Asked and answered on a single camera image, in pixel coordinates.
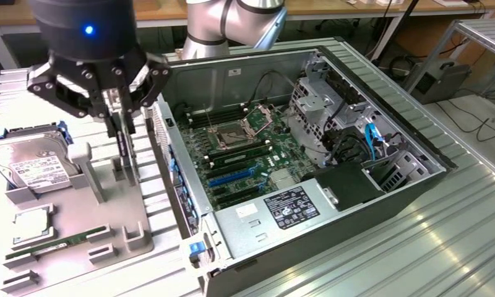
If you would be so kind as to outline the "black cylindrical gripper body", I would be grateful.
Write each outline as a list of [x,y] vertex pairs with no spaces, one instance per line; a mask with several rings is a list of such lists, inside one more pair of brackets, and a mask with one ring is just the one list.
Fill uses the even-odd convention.
[[55,88],[60,75],[90,92],[127,91],[146,64],[132,1],[30,1],[50,49],[28,89]]

